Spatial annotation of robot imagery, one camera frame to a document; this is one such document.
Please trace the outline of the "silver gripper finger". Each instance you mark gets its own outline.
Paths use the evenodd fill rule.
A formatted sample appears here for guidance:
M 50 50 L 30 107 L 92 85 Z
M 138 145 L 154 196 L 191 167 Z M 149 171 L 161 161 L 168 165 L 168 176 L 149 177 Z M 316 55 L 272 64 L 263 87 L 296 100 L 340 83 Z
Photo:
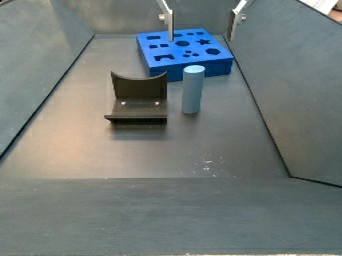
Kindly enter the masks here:
M 168 31 L 168 40 L 173 41 L 173 11 L 168 7 L 165 0 L 156 0 L 157 6 L 161 10 L 158 20 L 165 24 Z
M 247 4 L 248 0 L 240 0 L 236 7 L 231 9 L 229 11 L 229 19 L 228 19 L 228 28 L 227 28 L 227 39 L 233 39 L 235 29 L 237 23 L 241 21 L 243 16 L 243 9 Z

